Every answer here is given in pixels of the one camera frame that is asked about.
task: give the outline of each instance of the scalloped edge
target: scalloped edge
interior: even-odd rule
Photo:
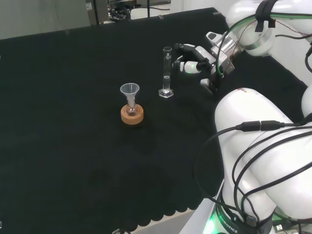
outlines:
[[[195,210],[192,210],[190,208],[187,208],[187,210],[185,212],[179,212],[179,211],[176,210],[175,213],[172,216],[164,215],[164,217],[160,221],[154,221],[154,220],[151,219],[150,223],[147,226],[142,227],[142,226],[138,225],[137,228],[133,232],[131,232],[131,233],[135,234],[136,232],[139,232],[139,231],[141,231],[143,229],[149,228],[149,227],[151,227],[151,226],[153,226],[155,224],[159,224],[159,223],[165,222],[165,221],[167,221],[169,219],[179,217],[180,215],[184,215],[184,214],[193,212]]]

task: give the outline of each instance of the white wall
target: white wall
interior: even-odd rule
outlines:
[[[85,0],[0,0],[0,39],[88,25]]]
[[[180,12],[214,7],[226,16],[229,8],[236,1],[238,0],[172,0],[171,11]],[[279,23],[276,23],[275,33],[297,37],[301,36]],[[310,45],[306,40],[276,38],[274,48],[271,50],[271,55],[286,69],[290,70],[296,77],[305,82],[307,85],[310,85],[312,84],[312,73],[308,71],[304,63],[305,54],[309,48]],[[309,62],[312,66],[312,56],[310,57]]]

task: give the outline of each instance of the glass funnel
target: glass funnel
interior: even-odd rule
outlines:
[[[136,105],[136,94],[140,90],[140,86],[134,83],[127,83],[120,87],[120,91],[127,97],[128,105],[126,106],[126,114],[128,116],[136,116],[138,114],[138,105]]]

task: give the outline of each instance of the white floor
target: white floor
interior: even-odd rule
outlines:
[[[171,5],[170,4],[164,4],[164,5],[158,5],[158,6],[153,6],[158,9],[170,9]],[[156,9],[150,9],[151,17],[159,16],[159,15],[167,15],[170,14],[170,11],[161,11],[161,10],[156,10]],[[145,8],[139,8],[139,9],[133,9],[131,11],[131,19],[136,20],[136,19],[141,19],[141,18],[147,18],[147,9]]]

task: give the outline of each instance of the green light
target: green light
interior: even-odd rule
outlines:
[[[203,234],[213,234],[215,230],[214,215],[207,221]]]

